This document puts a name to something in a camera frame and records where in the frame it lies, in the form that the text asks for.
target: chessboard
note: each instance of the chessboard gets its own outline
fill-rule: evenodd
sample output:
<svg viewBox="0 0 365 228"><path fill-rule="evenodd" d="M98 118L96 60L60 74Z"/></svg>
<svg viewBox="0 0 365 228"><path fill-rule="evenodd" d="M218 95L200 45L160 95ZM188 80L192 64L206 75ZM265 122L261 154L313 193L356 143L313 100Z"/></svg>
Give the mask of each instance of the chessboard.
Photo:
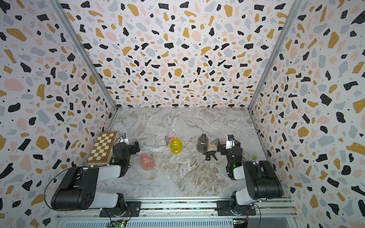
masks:
<svg viewBox="0 0 365 228"><path fill-rule="evenodd" d="M117 131L101 132L88 158L88 165L106 165L113 155L113 145L118 138Z"/></svg>

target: checkered pattern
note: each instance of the checkered pattern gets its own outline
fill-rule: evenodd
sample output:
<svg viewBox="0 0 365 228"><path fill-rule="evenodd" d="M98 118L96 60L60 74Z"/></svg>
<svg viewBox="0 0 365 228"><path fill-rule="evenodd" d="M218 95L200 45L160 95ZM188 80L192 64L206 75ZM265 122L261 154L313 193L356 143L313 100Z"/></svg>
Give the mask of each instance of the checkered pattern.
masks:
<svg viewBox="0 0 365 228"><path fill-rule="evenodd" d="M91 151L88 163L108 162L117 134L116 131L101 132Z"/></svg>

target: patterned wall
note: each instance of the patterned wall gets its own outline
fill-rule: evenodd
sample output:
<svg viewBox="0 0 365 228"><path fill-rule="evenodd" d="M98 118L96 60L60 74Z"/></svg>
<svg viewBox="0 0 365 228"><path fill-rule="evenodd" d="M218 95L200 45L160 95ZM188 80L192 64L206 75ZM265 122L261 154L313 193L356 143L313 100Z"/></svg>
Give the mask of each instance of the patterned wall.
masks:
<svg viewBox="0 0 365 228"><path fill-rule="evenodd" d="M303 227L365 227L365 1L303 1L254 106Z"/></svg>
<svg viewBox="0 0 365 228"><path fill-rule="evenodd" d="M111 107L47 1L0 7L0 227L50 227L46 184L86 164Z"/></svg>
<svg viewBox="0 0 365 228"><path fill-rule="evenodd" d="M243 107L293 0L61 2L119 107Z"/></svg>

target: yellow plastic bottle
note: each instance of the yellow plastic bottle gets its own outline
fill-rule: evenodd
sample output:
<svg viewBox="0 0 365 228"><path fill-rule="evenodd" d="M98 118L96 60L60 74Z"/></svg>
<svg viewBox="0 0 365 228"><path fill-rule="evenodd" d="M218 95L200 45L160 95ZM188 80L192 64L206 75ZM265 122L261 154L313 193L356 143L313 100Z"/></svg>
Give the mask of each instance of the yellow plastic bottle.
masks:
<svg viewBox="0 0 365 228"><path fill-rule="evenodd" d="M170 150L173 154L179 154L183 151L183 144L181 143L181 140L174 137L170 142Z"/></svg>

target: clear glass bottle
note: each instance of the clear glass bottle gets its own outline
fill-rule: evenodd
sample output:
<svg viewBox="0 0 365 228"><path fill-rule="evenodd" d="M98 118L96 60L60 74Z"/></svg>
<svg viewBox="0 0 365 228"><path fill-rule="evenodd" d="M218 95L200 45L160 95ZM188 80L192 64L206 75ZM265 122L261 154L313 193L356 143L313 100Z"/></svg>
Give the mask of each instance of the clear glass bottle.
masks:
<svg viewBox="0 0 365 228"><path fill-rule="evenodd" d="M198 143L196 144L196 149L200 153L205 153L208 151L208 145L209 145L208 137L206 136L206 134L202 134L198 138Z"/></svg>
<svg viewBox="0 0 365 228"><path fill-rule="evenodd" d="M182 142L181 140L179 140L178 138L174 137L171 142L170 142L170 150L173 154L179 154L183 151L183 146L182 146Z"/></svg>
<svg viewBox="0 0 365 228"><path fill-rule="evenodd" d="M155 160L149 154L142 154L139 159L139 165L143 170L150 171L155 166Z"/></svg>

